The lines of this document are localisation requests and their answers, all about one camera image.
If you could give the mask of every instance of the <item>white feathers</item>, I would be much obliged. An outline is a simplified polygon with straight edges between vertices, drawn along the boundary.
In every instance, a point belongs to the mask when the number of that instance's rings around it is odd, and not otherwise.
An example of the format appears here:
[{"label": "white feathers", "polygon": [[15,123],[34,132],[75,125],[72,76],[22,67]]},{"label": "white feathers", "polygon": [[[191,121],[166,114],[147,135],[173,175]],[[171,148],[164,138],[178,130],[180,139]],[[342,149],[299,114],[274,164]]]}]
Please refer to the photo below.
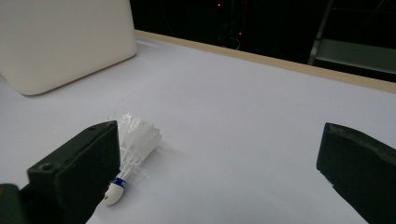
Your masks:
[{"label": "white feathers", "polygon": [[123,114],[116,118],[119,125],[120,173],[110,184],[102,203],[116,203],[123,193],[129,175],[161,141],[160,130],[141,118]]}]

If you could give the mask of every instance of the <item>dark background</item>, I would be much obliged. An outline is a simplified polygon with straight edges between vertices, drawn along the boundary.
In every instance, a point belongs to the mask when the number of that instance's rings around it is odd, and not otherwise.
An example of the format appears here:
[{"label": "dark background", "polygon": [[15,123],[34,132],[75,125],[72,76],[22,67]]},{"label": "dark background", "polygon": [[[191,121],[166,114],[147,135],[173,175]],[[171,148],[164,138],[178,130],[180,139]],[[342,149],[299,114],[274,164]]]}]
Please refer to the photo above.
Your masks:
[{"label": "dark background", "polygon": [[[138,30],[307,63],[328,0],[130,0]],[[323,38],[396,49],[396,1],[334,0]],[[396,75],[316,66],[396,81]]]}]

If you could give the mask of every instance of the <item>white surface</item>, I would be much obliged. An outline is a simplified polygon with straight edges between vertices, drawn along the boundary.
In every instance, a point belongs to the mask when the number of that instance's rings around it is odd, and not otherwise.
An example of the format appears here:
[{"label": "white surface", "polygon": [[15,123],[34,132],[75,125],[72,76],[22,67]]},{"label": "white surface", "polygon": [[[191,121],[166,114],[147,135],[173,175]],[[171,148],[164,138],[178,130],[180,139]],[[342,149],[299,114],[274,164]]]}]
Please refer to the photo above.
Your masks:
[{"label": "white surface", "polygon": [[325,122],[396,147],[396,95],[139,38],[131,60],[35,97],[0,79],[0,180],[114,112],[163,140],[89,223],[364,223],[316,169]]},{"label": "white surface", "polygon": [[52,90],[135,53],[129,0],[0,1],[0,74],[22,94]]}]

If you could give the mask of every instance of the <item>white tabletop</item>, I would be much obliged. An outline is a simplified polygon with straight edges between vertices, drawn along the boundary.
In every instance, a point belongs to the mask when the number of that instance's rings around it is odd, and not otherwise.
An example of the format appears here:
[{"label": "white tabletop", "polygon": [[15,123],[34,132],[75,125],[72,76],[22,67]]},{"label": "white tabletop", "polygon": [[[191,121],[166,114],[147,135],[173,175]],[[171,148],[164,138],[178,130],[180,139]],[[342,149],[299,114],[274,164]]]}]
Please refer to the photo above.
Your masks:
[{"label": "white tabletop", "polygon": [[326,122],[396,147],[396,94],[138,37],[132,59],[26,97],[0,78],[0,181],[130,112],[163,134],[89,223],[364,223],[316,169]]}]

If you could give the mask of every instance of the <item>table edge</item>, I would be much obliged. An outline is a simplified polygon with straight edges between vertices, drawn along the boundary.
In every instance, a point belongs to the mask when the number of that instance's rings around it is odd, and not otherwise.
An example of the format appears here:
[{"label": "table edge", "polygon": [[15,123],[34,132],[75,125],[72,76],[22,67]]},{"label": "table edge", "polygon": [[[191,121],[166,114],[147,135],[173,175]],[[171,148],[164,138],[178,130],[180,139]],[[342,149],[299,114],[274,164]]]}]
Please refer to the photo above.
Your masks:
[{"label": "table edge", "polygon": [[212,52],[212,53],[217,53],[220,55],[234,57],[237,59],[242,59],[242,60],[250,61],[250,62],[254,62],[254,63],[266,64],[266,65],[283,68],[283,69],[288,69],[291,71],[295,71],[295,72],[299,72],[299,73],[303,73],[303,74],[307,74],[307,75],[311,75],[311,76],[324,77],[327,79],[341,81],[341,82],[358,85],[358,86],[363,86],[363,87],[370,88],[370,89],[396,93],[396,83],[393,83],[393,82],[388,82],[388,81],[379,80],[379,79],[375,79],[375,78],[369,78],[369,77],[360,77],[357,75],[333,71],[333,70],[325,69],[325,68],[319,68],[319,67],[315,67],[315,66],[308,65],[308,64],[289,62],[289,61],[285,61],[285,60],[261,56],[258,54],[248,53],[248,52],[239,51],[239,50],[235,50],[235,49],[226,49],[226,48],[221,48],[218,46],[213,46],[213,45],[203,44],[203,43],[194,42],[194,41],[190,41],[190,40],[175,38],[175,37],[167,36],[167,35],[158,35],[158,34],[140,31],[140,30],[135,30],[135,34],[137,36],[155,39],[155,40],[167,42],[170,44],[180,45],[180,46],[188,47],[188,48],[192,48],[192,49],[199,49],[202,51],[207,51],[207,52]]}]

